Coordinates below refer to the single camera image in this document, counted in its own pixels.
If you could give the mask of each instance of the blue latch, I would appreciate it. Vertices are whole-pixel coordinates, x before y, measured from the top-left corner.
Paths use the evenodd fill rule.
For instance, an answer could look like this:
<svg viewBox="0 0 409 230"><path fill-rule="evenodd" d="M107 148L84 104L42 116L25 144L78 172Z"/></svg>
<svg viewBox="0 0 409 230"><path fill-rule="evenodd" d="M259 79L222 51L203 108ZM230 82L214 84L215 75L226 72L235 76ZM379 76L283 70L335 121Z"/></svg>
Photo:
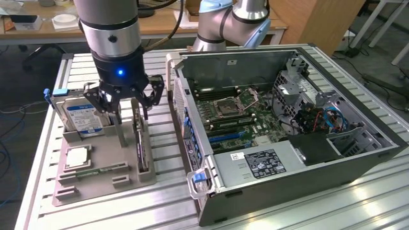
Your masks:
<svg viewBox="0 0 409 230"><path fill-rule="evenodd" d="M45 101L48 102L48 104L52 106L52 108L54 108L53 107L53 105L52 105L52 102L50 102L50 97L49 97L49 89L44 89L44 99L45 99Z"/></svg>
<svg viewBox="0 0 409 230"><path fill-rule="evenodd" d="M68 89L66 88L64 88L64 89L54 89L52 91L52 95L54 97L57 97L57 96L66 96L68 95Z"/></svg>
<svg viewBox="0 0 409 230"><path fill-rule="evenodd" d="M193 182L194 183L202 182L205 180L206 180L206 177L205 177L205 173L203 172L193 175Z"/></svg>

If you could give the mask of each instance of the white paper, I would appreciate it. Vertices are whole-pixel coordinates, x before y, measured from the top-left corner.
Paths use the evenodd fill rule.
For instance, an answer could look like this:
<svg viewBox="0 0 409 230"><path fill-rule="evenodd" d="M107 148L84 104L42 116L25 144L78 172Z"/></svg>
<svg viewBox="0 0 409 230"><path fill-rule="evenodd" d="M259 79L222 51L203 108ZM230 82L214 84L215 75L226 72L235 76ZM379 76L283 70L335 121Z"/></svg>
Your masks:
<svg viewBox="0 0 409 230"><path fill-rule="evenodd" d="M22 2L0 0L0 15L18 14Z"/></svg>

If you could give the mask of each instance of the gray robot arm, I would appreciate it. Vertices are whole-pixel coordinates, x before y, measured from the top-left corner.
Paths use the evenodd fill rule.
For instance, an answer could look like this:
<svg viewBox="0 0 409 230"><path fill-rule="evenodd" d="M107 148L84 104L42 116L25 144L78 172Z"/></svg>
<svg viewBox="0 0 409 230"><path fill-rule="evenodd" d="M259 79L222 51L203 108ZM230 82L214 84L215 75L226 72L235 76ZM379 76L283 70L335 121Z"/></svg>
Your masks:
<svg viewBox="0 0 409 230"><path fill-rule="evenodd" d="M255 48L267 33L267 0L202 0L193 51L225 50L225 40Z"/></svg>
<svg viewBox="0 0 409 230"><path fill-rule="evenodd" d="M84 87L84 96L103 113L118 113L123 98L135 98L146 110L158 104L162 77L143 70L138 9L134 0L74 0L80 27L94 59L100 82ZM143 89L151 85L150 95Z"/></svg>

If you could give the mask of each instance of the blue cable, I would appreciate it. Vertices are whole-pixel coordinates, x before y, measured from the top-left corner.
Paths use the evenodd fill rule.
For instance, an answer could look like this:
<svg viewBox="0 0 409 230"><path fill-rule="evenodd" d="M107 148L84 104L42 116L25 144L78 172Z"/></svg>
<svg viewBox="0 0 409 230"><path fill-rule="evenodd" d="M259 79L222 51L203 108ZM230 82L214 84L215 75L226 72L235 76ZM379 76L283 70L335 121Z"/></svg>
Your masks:
<svg viewBox="0 0 409 230"><path fill-rule="evenodd" d="M6 203L10 199L13 199L14 196L18 194L20 189L21 189L21 178L20 178L20 170L18 170L18 167L17 167L17 165L16 165L16 163L14 163L14 161L13 161L13 158L12 158L10 154L8 153L6 148L5 148L5 146L4 146L4 144L2 144L1 141L0 141L0 145L1 145L2 148L4 148L4 151L1 151L1 153L4 153L5 156L6 156L6 157L9 158L9 160L10 160L10 165L12 165L12 168L13 168L13 170L14 170L14 172L16 172L16 178L17 178L17 189L16 189L14 193L8 197L8 199L4 200L4 202L0 204L0 208L1 208L1 207L5 205L5 203Z"/></svg>
<svg viewBox="0 0 409 230"><path fill-rule="evenodd" d="M21 126L20 126L18 131L17 131L13 135L10 135L8 138L5 138L4 140L1 140L2 142L6 142L6 141L9 141L10 139L13 139L16 136L18 136L18 135L21 134L22 129L24 129L24 127L25 127L25 122L24 122L24 120L20 119L20 118L6 117L6 116L2 116L2 115L0 115L0 117L2 117L2 118L6 119L6 120L21 121Z"/></svg>
<svg viewBox="0 0 409 230"><path fill-rule="evenodd" d="M346 128L347 127L346 126L346 120L343 118L343 115L342 115L341 111L335 107L327 107L327 108L323 109L323 119L326 120L326 124L329 125L329 127L333 128L333 125L331 125L331 123L330 123L330 121L327 119L327 110L334 110L339 114L339 117L342 119L342 124L343 124L343 126Z"/></svg>

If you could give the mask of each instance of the aluminum extrusion table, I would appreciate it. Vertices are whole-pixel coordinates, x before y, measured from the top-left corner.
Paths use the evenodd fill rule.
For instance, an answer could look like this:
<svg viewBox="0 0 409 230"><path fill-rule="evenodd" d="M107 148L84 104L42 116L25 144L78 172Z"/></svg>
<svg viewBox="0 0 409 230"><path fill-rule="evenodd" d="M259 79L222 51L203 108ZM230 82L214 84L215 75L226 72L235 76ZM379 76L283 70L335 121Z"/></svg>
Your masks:
<svg viewBox="0 0 409 230"><path fill-rule="evenodd" d="M301 46L401 138L409 141L407 123L315 47ZM158 50L143 55L147 75L165 75L165 55L173 51L183 50ZM311 71L309 77L322 91L331 89L315 72ZM61 61L56 87L81 88L86 81L97 81L90 54L66 57ZM129 119L129 104L126 101L121 104L122 118ZM149 133L157 171L154 185L54 207L50 200L56 183L62 124L49 108L16 229L326 230L381 227L399 229L409 226L406 150L347 185L215 225L198 227L171 122L163 96L159 105L149 111Z"/></svg>

